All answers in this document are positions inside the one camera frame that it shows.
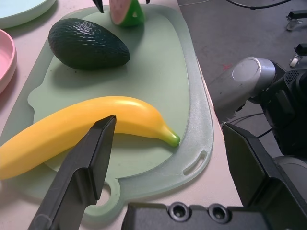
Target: pink plate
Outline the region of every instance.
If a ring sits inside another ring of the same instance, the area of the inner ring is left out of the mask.
[[[0,93],[9,84],[17,65],[17,54],[13,39],[0,30]]]

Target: gray floor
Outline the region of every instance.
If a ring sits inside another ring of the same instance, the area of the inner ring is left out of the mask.
[[[291,70],[289,60],[294,47],[307,43],[307,23],[292,32],[285,30],[289,11],[307,9],[307,0],[293,0],[263,10],[240,8],[225,0],[190,4],[201,1],[205,0],[178,0],[178,3],[207,85],[225,68],[249,56],[274,60],[285,70]],[[267,5],[279,0],[234,1],[245,5]],[[307,57],[296,68],[307,69]],[[247,102],[236,118],[261,112],[260,106]],[[245,119],[237,125],[256,136],[270,129],[264,115]],[[272,133],[260,140],[273,157],[281,155]]]

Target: yellow banana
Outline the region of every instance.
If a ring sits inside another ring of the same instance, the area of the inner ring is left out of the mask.
[[[177,146],[180,137],[150,104],[131,97],[109,96],[83,101],[29,126],[0,147],[0,180],[18,176],[73,147],[97,121],[116,115],[115,133],[164,140]]]

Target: cutting board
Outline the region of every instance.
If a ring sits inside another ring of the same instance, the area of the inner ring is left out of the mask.
[[[98,23],[130,50],[123,67],[80,71],[53,56],[46,42],[4,127],[0,145],[43,117],[89,98],[124,95],[156,107],[181,137],[177,148],[156,139],[115,135],[105,184],[111,189],[103,206],[90,206],[84,220],[107,222],[129,200],[178,187],[208,164],[213,147],[210,109],[187,25],[167,7],[142,5],[144,26],[120,28],[105,14],[87,8],[66,17]],[[43,198],[66,153],[11,179],[30,196]]]

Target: white table surface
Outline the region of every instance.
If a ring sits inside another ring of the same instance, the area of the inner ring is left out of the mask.
[[[17,70],[12,81],[0,95],[0,133],[47,39],[51,26],[69,12],[94,6],[91,0],[57,0],[55,4],[38,19],[5,30],[15,41],[18,60]],[[177,0],[151,0],[151,4],[165,5],[180,10]],[[210,107],[213,117],[214,145],[212,158],[207,168],[194,180],[175,190],[138,201],[166,205],[181,201],[187,205],[198,204],[205,207],[212,203],[220,203],[224,206],[242,205],[229,172],[224,138],[211,101]],[[26,230],[39,207],[39,203],[39,200],[25,197],[5,182],[0,182],[0,230]],[[101,227],[101,229],[119,230],[125,213],[126,207],[115,221]],[[81,225],[79,229],[90,230],[91,228]]]

